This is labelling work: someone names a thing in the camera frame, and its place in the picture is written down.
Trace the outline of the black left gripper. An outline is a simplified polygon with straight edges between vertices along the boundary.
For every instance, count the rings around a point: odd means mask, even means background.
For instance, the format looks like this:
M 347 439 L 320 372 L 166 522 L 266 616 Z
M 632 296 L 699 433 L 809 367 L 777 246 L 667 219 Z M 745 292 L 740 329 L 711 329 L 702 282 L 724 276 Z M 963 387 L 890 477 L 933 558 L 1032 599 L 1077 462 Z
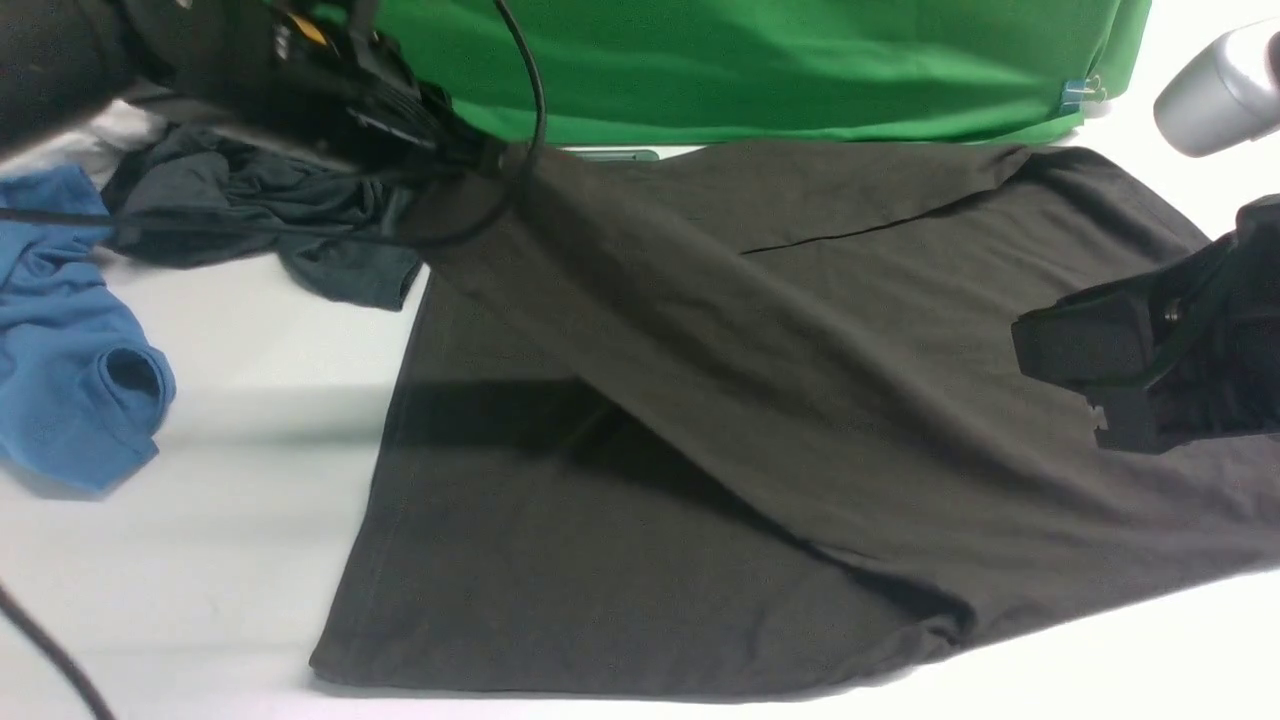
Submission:
M 474 169 L 493 141 L 372 27 L 375 1 L 154 1 L 150 106 L 165 118 L 364 176 Z

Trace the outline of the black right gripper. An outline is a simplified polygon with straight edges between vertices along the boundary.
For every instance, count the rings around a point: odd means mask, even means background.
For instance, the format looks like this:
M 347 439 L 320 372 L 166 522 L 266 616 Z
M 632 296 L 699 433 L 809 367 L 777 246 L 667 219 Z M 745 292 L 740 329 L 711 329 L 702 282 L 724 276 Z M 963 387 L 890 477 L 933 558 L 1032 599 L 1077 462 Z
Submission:
M 1279 204 L 1156 272 L 1019 316 L 1023 375 L 1080 395 L 1101 448 L 1164 454 L 1279 429 Z

